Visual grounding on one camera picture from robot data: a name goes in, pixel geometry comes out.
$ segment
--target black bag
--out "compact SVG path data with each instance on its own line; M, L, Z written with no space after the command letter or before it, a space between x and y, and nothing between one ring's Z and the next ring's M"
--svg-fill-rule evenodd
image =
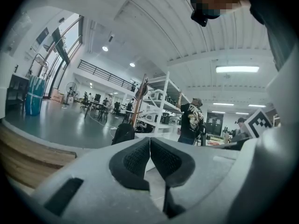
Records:
M132 103L128 103L127 110L132 111L133 105Z
M115 132L115 136L111 145L133 140L134 138L135 130L133 126L129 124L120 124Z

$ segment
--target ceiling light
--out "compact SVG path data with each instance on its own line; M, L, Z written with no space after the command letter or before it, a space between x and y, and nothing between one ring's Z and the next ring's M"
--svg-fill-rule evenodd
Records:
M237 112L236 114L245 114L245 115L249 115L249 113L239 113L239 112Z
M218 66L216 73L222 72L257 72L260 69L258 66Z
M213 105L230 105L230 106L233 106L234 104L225 104L225 103L213 103Z
M221 111L212 111L212 113L225 114L225 112L221 112Z
M251 107L266 107L265 105L248 105L248 106L251 106Z

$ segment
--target graphic t-shirt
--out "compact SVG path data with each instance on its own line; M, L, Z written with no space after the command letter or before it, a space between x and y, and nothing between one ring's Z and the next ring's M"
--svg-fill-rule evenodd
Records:
M201 110L192 104L181 106L182 126L181 135L189 139L195 139L199 133L200 126L204 122L204 115Z

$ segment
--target ceiling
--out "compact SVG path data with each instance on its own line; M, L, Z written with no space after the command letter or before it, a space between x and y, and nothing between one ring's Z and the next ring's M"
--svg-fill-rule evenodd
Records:
M92 21L84 30L87 51L122 66L134 62L139 78L169 71L189 98L201 97L211 108L215 101L234 103L233 111L252 103L270 105L264 89L277 72L266 29L248 8L209 20L203 28L190 19L189 0L51 0L51 5ZM260 70L217 74L216 66L225 64L255 64Z

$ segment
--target gray floor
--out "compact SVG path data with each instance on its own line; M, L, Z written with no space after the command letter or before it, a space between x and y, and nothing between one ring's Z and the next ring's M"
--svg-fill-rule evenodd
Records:
M160 176L156 168L146 172L144 179L149 182L150 196L154 204L163 210L164 195L165 195L165 181Z
M57 144L81 148L111 145L115 134L111 127L118 127L122 123L122 117L118 119L115 115L108 114L107 123L101 122L101 125L89 115L84 119L85 111L80 106L79 103L62 105L56 101L44 100L39 115L9 111L5 120L33 136Z

